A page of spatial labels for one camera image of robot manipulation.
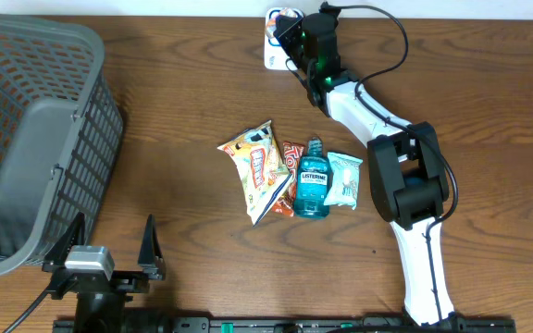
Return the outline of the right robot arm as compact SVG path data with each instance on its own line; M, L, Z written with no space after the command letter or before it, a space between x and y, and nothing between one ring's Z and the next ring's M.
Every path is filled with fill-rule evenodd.
M370 193L398 242L405 282L404 310L419 327L445 327L454 308L447 291L440 229L458 200L457 182L434 128L392 114L341 63L336 29L341 8L292 17L279 13L274 38L304 72L310 103L345 126L367 149Z

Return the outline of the mint green wet wipes pack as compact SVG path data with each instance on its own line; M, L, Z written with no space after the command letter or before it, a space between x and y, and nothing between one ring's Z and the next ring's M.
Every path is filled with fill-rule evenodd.
M328 153L332 182L324 205L357 206L360 183L360 166L363 160L347 154Z

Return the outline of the beige snack bag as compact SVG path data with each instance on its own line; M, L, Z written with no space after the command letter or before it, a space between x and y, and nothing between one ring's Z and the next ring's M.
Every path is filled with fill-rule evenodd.
M217 149L234 162L242 183L246 214L256 225L291 184L291 172L282 161L271 121L247 129Z

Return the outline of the red Top chocolate bar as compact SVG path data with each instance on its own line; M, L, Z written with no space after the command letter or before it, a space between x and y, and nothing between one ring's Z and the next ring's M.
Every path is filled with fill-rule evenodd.
M283 143L283 157L286 167L290 171L291 181L288 188L278 198L272 210L285 216L294 216L294 201L297 192L297 173L301 157L304 153L304 146L294 142Z

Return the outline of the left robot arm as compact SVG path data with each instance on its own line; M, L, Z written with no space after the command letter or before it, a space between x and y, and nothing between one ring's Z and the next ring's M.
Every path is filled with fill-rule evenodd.
M85 214L78 213L44 258L51 280L44 294L61 300L74 293L78 302L73 332L169 332L170 320L158 310L128 308L136 293L166 278L155 217L147 217L137 261L138 271L116 270L108 248L85 243Z

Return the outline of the blue Listerine mouthwash bottle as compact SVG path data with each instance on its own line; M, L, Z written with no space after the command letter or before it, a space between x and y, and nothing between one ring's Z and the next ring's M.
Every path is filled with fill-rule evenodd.
M323 143L318 137L307 144L307 152L301 157L297 171L294 213L313 219L325 218L329 207L324 204L329 190L330 166L324 156Z

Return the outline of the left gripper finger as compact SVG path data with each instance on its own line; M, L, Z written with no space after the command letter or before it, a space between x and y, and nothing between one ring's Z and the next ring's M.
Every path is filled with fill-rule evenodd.
M53 273L64 267L73 246L85 244L85 215L77 213L65 233L43 259L42 270Z
M164 280L166 278L166 264L157 239L153 215L147 217L138 266L143 269L149 279Z

